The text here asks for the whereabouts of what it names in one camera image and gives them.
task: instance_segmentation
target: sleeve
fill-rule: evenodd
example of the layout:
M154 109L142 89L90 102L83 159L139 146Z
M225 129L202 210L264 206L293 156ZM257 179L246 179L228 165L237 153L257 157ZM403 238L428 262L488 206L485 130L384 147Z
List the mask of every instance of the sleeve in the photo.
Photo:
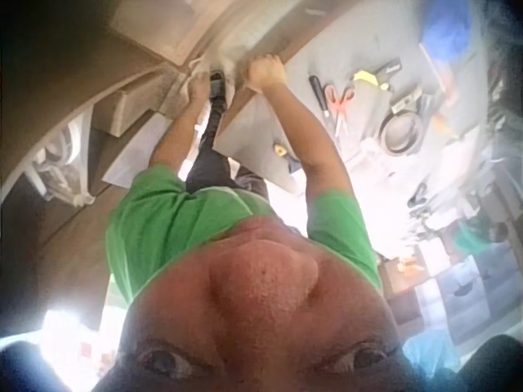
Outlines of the sleeve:
M339 190L329 190L310 201L307 210L309 238L347 259L381 289L376 253L355 198Z
M151 217L158 217L160 204L169 203L164 196L172 199L185 190L185 184L170 168L152 167L136 177L125 198L111 212L105 233L107 262L127 303L131 303L144 281L163 266L161 249L155 247L158 241L151 238L160 237L162 227L150 229Z

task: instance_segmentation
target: screwdriver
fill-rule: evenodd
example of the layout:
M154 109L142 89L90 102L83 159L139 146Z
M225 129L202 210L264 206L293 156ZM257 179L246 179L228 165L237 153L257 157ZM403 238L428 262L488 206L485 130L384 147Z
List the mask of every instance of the screwdriver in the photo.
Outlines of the screwdriver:
M312 91L320 104L320 108L324 112L324 117L329 118L329 107L327 106L327 100L325 99L324 89L321 86L320 80L316 75L312 75L309 77L309 82L311 83Z

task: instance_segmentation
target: nose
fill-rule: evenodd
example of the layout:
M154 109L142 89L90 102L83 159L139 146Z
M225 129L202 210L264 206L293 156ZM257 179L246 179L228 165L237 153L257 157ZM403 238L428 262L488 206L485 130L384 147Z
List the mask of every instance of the nose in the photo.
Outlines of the nose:
M288 324L307 303L318 264L281 243L256 240L213 263L210 279L217 307L231 322L273 329Z

